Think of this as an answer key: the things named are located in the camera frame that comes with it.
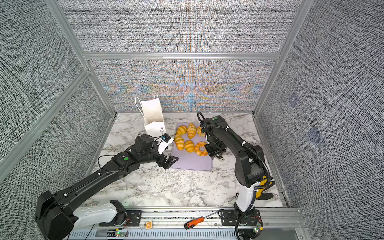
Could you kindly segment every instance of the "gray textured wall panel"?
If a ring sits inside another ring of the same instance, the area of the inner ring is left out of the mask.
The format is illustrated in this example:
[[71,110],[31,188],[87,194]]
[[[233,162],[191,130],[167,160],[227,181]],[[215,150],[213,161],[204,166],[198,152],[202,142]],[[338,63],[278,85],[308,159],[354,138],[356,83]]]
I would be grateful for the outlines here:
[[383,239],[383,22],[378,1],[315,1],[259,114],[316,240]]
[[280,52],[301,0],[59,0],[85,51]]
[[[0,185],[0,236],[43,239],[34,222],[37,197],[85,177],[110,115],[87,78]],[[27,229],[14,235],[15,226]]]
[[160,97],[163,111],[252,111],[270,60],[91,60],[118,112]]
[[0,162],[83,69],[43,0],[1,1]]

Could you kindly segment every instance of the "white marble surface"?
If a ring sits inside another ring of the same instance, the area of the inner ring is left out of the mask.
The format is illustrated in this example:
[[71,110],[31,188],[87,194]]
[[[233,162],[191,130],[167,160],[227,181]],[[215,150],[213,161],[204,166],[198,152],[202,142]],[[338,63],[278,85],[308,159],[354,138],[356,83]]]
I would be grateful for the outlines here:
[[[249,113],[205,113],[205,117],[221,115],[229,126],[247,142],[259,144],[256,127]],[[175,133],[178,122],[198,122],[196,113],[164,113],[167,133]],[[144,120],[140,113],[119,114],[100,155],[115,155],[133,145],[138,134],[145,134]],[[164,152],[170,155],[170,149]],[[164,170],[155,162],[143,164],[125,178],[116,181],[90,199],[84,205],[104,204],[118,199],[124,206],[153,207],[232,207],[238,192],[234,174],[235,157],[227,149],[225,161],[213,161],[211,171]],[[110,157],[102,157],[104,165]],[[276,186],[266,192],[274,197],[270,200],[256,200],[257,207],[282,207]]]

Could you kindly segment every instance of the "croissant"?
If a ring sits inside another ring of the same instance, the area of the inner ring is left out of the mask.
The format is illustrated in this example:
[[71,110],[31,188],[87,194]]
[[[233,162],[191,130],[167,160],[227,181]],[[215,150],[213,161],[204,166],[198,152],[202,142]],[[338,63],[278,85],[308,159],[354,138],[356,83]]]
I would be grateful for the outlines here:
[[184,139],[178,134],[175,135],[175,143],[177,149],[179,149],[180,151],[184,149]]
[[190,124],[188,125],[187,133],[188,133],[188,137],[189,137],[189,139],[192,139],[192,138],[195,136],[195,134],[196,134],[196,127],[195,127],[195,124],[190,123]]
[[207,150],[205,149],[206,142],[198,142],[195,146],[195,153],[201,157],[208,155]]
[[197,131],[197,134],[198,134],[200,137],[205,137],[205,134],[201,132],[201,127],[197,127],[197,128],[196,128],[196,131]]
[[188,140],[185,142],[184,148],[187,152],[193,152],[195,150],[195,145],[192,141]]
[[186,126],[184,126],[184,125],[181,125],[180,127],[178,127],[177,128],[177,130],[176,130],[176,134],[178,134],[178,135],[184,135],[184,134],[186,134],[187,133],[187,127]]

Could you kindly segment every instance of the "purple tray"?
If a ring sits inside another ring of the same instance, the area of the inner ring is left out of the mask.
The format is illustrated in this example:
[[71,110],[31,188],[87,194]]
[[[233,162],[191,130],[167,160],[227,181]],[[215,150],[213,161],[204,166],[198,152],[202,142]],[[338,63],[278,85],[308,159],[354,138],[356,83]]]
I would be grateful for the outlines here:
[[[176,126],[177,128],[181,125],[185,125],[188,127],[190,122],[179,122]],[[194,123],[195,127],[200,127],[200,123]],[[184,142],[191,140],[195,145],[198,142],[207,142],[205,137],[200,137],[197,133],[192,139],[189,139],[187,134],[181,135],[181,137],[184,139]],[[185,170],[197,170],[197,171],[210,171],[212,169],[212,158],[209,155],[206,155],[204,157],[201,157],[197,155],[195,152],[187,152],[185,149],[180,151],[176,147],[176,143],[173,142],[172,145],[172,156],[178,157],[179,160],[175,162],[171,168],[174,169],[185,169]]]

